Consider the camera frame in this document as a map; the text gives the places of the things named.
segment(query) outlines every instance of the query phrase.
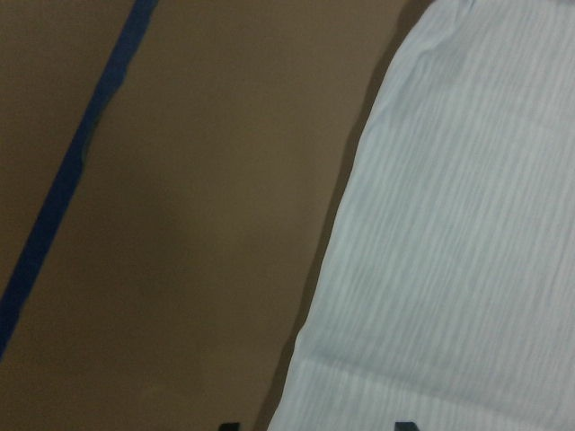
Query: striped fabric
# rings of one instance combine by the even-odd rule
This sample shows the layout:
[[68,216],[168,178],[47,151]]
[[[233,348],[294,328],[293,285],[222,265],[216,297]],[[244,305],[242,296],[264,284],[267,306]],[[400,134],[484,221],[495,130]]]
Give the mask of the striped fabric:
[[360,139],[270,431],[575,429],[575,2],[437,0]]

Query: white cloth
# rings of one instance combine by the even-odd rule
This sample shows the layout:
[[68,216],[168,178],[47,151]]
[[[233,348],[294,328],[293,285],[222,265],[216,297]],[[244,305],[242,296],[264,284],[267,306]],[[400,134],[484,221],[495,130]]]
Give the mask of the white cloth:
[[437,0],[360,139],[270,431],[575,429],[575,2]]

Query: blue stripe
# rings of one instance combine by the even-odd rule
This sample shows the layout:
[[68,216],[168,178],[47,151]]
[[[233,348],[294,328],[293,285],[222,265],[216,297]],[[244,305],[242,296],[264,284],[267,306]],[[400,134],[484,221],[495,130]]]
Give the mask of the blue stripe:
[[122,85],[158,0],[136,0],[0,300],[0,359],[84,169],[92,133]]

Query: brown surface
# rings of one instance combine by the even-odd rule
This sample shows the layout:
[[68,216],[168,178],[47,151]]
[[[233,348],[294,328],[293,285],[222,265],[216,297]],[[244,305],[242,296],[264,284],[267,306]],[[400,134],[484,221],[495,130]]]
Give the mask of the brown surface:
[[[264,430],[427,3],[161,1],[0,364],[0,429]],[[130,5],[0,1],[2,286]]]

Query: blue line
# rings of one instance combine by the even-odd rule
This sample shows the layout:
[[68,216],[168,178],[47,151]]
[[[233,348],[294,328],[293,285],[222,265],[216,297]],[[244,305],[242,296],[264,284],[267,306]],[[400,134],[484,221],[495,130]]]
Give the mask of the blue line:
[[106,105],[124,82],[128,64],[146,33],[157,2],[136,0],[134,3],[16,263],[0,300],[0,360],[82,176],[92,133]]

